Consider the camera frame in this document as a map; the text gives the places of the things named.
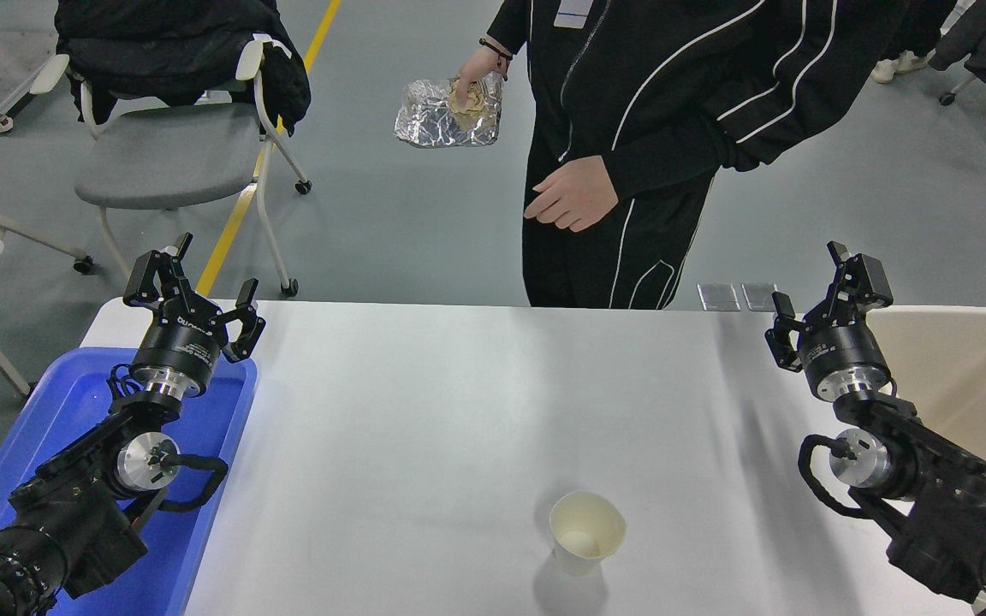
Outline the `person's right hand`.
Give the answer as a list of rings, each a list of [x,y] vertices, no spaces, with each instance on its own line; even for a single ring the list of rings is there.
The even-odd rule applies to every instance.
[[[473,83],[481,81],[488,74],[499,74],[502,80],[508,77],[512,55],[493,38],[485,38],[458,70],[455,75],[454,105],[463,110],[468,105],[469,89]]]

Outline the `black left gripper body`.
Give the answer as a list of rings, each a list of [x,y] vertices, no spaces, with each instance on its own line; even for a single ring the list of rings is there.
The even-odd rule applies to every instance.
[[[214,320],[220,311],[164,313],[154,311],[140,349],[132,362],[132,378],[140,383],[159,381],[160,373],[173,373],[191,388],[211,382],[224,336],[216,338]]]

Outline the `person's left hand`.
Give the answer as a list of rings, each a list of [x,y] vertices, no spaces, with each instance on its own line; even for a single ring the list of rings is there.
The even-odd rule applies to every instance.
[[[619,203],[605,160],[581,157],[565,163],[538,183],[536,198],[523,216],[528,221],[582,233],[602,221]]]

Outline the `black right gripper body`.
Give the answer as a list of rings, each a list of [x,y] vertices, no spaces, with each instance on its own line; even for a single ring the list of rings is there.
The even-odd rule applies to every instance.
[[[891,379],[887,360],[865,318],[803,323],[799,366],[810,386],[845,382],[885,386]]]

